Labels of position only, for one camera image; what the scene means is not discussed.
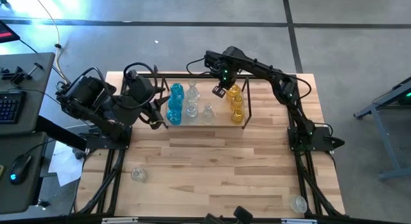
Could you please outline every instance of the yellow glass bottle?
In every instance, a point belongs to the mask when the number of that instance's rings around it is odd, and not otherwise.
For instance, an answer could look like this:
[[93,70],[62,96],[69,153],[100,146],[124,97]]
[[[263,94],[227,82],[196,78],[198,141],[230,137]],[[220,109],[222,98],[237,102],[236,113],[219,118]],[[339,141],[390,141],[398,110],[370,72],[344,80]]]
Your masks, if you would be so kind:
[[231,114],[231,121],[234,124],[241,124],[244,119],[244,111],[242,109],[234,109]]
[[243,97],[241,95],[237,95],[231,100],[231,109],[235,110],[237,108],[243,109]]
[[230,90],[227,91],[227,94],[225,95],[225,97],[227,98],[228,101],[231,101],[233,97],[240,95],[240,92],[241,92],[240,86],[235,84],[230,88]]

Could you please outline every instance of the concrete floor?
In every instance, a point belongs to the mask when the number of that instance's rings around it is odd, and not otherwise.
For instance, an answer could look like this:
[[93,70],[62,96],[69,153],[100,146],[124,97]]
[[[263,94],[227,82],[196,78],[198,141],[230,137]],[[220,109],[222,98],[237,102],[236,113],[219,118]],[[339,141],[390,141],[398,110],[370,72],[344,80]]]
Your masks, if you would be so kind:
[[[35,0],[8,0],[0,18],[45,18]],[[171,22],[286,22],[283,0],[41,0],[56,19],[92,21]],[[410,0],[290,0],[294,22],[345,24],[406,24]],[[54,51],[54,26],[10,25],[39,52]],[[233,45],[288,73],[295,73],[288,28],[161,27],[161,26],[59,26],[64,52],[60,65],[74,79],[95,65],[102,71],[120,71],[135,61],[156,64],[160,71],[181,71],[205,50],[223,51]],[[325,120],[335,136],[346,141],[337,149],[337,174],[346,213],[355,218],[411,222],[410,177],[387,181],[376,174],[390,170],[371,117],[357,121],[353,112],[410,76],[409,29],[295,29],[304,73],[313,73]],[[30,53],[20,42],[0,44],[0,55]],[[203,70],[198,65],[197,71]],[[54,95],[59,81],[52,73],[47,93]],[[60,112],[45,98],[40,112],[61,126],[82,124]],[[404,121],[408,114],[384,114],[396,153],[411,165],[411,148]],[[47,178],[40,198],[52,206],[45,211],[30,207],[0,220],[67,214],[75,184],[59,187]]]

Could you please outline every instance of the white paper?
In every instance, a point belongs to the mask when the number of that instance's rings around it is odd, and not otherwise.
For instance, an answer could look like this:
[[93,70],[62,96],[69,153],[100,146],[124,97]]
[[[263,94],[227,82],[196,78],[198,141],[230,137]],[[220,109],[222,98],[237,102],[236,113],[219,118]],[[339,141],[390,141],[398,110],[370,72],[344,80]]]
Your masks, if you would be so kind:
[[57,173],[58,183],[63,186],[81,177],[83,162],[83,158],[76,159],[72,148],[56,141],[49,173]]

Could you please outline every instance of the keyboard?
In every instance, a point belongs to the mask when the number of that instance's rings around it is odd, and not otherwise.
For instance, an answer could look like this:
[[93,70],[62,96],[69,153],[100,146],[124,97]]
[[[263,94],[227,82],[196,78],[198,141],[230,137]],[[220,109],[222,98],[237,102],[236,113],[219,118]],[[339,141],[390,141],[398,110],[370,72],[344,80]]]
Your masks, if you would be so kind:
[[24,106],[26,92],[0,92],[0,125],[16,124]]

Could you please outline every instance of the wooden tabletop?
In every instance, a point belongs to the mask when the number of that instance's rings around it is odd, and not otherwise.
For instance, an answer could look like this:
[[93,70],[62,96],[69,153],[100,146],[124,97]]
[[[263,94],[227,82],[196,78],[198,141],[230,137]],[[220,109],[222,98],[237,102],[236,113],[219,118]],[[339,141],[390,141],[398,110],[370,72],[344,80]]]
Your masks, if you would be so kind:
[[[314,75],[297,76],[312,86],[311,94],[302,99],[305,114],[314,122],[324,122]],[[107,73],[107,81],[118,89],[121,80],[122,72]],[[184,81],[167,79],[169,85]],[[308,91],[303,83],[299,89],[301,94]],[[299,183],[288,146],[286,107],[277,102],[265,80],[250,80],[250,92],[252,117],[244,130],[212,126],[151,130],[137,121],[123,165],[116,216],[204,217],[210,212],[232,217],[241,205],[256,218],[301,217],[290,207],[290,198],[299,194]],[[99,188],[107,152],[95,151],[87,159],[78,188],[78,209]],[[319,187],[344,213],[331,157],[319,152],[312,155]],[[134,168],[148,173],[145,183],[131,179]],[[308,194],[314,212],[309,189]]]

